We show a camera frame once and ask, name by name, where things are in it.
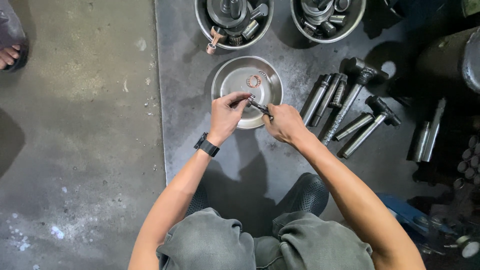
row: hammer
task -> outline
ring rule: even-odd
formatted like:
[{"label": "hammer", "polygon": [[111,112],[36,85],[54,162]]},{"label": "hammer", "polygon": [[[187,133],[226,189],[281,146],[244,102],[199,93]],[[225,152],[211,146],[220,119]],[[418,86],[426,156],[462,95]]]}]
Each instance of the hammer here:
[{"label": "hammer", "polygon": [[378,96],[369,96],[365,101],[377,116],[373,123],[365,129],[343,152],[342,156],[348,159],[355,150],[372,134],[383,122],[387,125],[398,126],[402,123],[400,118]]},{"label": "hammer", "polygon": [[350,107],[352,107],[353,102],[355,102],[355,99],[359,95],[360,90],[362,90],[362,88],[370,80],[376,80],[377,82],[382,83],[388,79],[387,73],[367,65],[362,59],[357,57],[353,57],[352,59],[350,59],[347,62],[345,69],[348,73],[358,74],[359,76],[357,77],[354,86],[350,90],[350,93],[348,94],[347,99],[343,103],[342,108],[340,108],[340,111],[336,115],[335,120],[332,123],[332,126],[330,127],[330,129],[328,129],[327,133],[321,140],[322,144],[325,146],[327,146],[330,140],[332,139],[337,128],[340,126],[340,122],[342,122],[348,110],[350,109]]}]

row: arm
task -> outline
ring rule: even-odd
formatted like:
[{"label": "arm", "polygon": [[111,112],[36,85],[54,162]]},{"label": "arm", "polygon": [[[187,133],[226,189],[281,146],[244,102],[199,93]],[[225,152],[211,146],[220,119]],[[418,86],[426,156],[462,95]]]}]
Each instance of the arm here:
[{"label": "arm", "polygon": [[262,120],[280,142],[297,149],[327,185],[340,212],[359,238],[372,246],[377,270],[418,269],[425,266],[420,253],[377,195],[308,131],[299,112],[290,105],[268,105],[274,119]]},{"label": "arm", "polygon": [[[212,101],[211,128],[207,140],[220,147],[233,133],[248,103],[249,93],[234,92]],[[230,104],[241,100],[235,109]],[[180,222],[187,211],[205,169],[212,158],[198,150],[173,177],[148,213],[138,233],[129,270],[157,270],[156,248],[163,244],[167,232]]]}]

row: hand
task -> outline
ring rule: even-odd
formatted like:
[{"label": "hand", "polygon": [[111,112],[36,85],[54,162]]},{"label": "hand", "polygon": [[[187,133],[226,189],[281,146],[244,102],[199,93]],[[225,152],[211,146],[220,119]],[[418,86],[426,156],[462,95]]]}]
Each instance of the hand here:
[{"label": "hand", "polygon": [[[210,143],[216,147],[220,147],[220,145],[232,135],[240,121],[243,109],[248,104],[249,97],[250,93],[233,92],[212,101],[210,132],[207,136],[207,140]],[[237,101],[239,101],[238,105],[232,109],[230,105]]]},{"label": "hand", "polygon": [[263,115],[262,121],[265,128],[273,138],[282,143],[293,145],[298,138],[310,133],[303,124],[300,113],[292,106],[282,104],[275,106],[268,104],[268,111],[273,115],[273,120],[270,121],[268,115]]}]

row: person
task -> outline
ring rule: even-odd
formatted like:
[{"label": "person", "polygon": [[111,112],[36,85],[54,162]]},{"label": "person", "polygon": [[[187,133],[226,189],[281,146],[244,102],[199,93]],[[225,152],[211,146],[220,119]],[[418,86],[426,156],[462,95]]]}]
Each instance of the person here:
[{"label": "person", "polygon": [[25,66],[28,41],[8,0],[0,0],[0,71],[13,72]]},{"label": "person", "polygon": [[[233,133],[249,96],[234,92],[213,100],[208,142],[220,147]],[[299,112],[286,104],[268,104],[268,109],[273,120],[268,115],[262,120],[269,134],[292,145],[318,173],[303,174],[294,184],[291,205],[273,220],[275,237],[253,239],[238,220],[222,219],[207,208],[199,183],[212,157],[199,149],[148,213],[128,269],[424,270],[418,249],[395,217],[305,127]],[[355,233],[318,218],[328,190]]]}]

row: stainless steel bowl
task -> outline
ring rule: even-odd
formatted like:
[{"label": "stainless steel bowl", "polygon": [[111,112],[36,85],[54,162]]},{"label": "stainless steel bowl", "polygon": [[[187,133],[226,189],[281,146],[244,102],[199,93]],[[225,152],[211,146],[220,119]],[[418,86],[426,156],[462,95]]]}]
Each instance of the stainless steel bowl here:
[{"label": "stainless steel bowl", "polygon": [[342,15],[347,16],[347,23],[340,29],[340,31],[337,31],[337,33],[332,37],[314,38],[308,35],[303,30],[303,26],[300,24],[301,14],[303,14],[303,10],[300,6],[300,0],[290,0],[290,10],[292,12],[293,22],[304,36],[306,36],[309,40],[318,43],[332,43],[348,36],[359,25],[363,14],[365,13],[366,6],[367,0],[352,0],[348,9],[341,13]]},{"label": "stainless steel bowl", "polygon": [[[259,75],[262,83],[257,88],[247,85],[247,79]],[[256,56],[241,56],[226,62],[216,73],[212,83],[212,100],[235,91],[249,92],[262,105],[282,104],[283,85],[273,66]],[[263,126],[263,113],[253,106],[245,108],[237,125],[239,129],[254,129]]]},{"label": "stainless steel bowl", "polygon": [[[228,50],[239,50],[239,49],[250,47],[251,45],[257,43],[257,41],[259,41],[265,35],[265,33],[267,32],[272,22],[273,1],[274,0],[263,0],[258,2],[259,4],[266,3],[268,5],[268,15],[265,18],[257,19],[257,22],[260,25],[260,28],[257,30],[257,33],[251,40],[249,40],[248,42],[245,42],[240,46],[230,46],[228,44],[222,44],[222,43],[217,43],[216,46],[223,49],[228,49]],[[200,25],[200,29],[202,30],[202,33],[205,35],[205,37],[207,37],[208,40],[212,41],[213,38],[210,35],[210,29],[212,29],[212,26],[214,26],[215,24],[208,16],[208,11],[206,6],[207,6],[206,0],[195,0],[195,16],[197,16],[197,22]]]}]

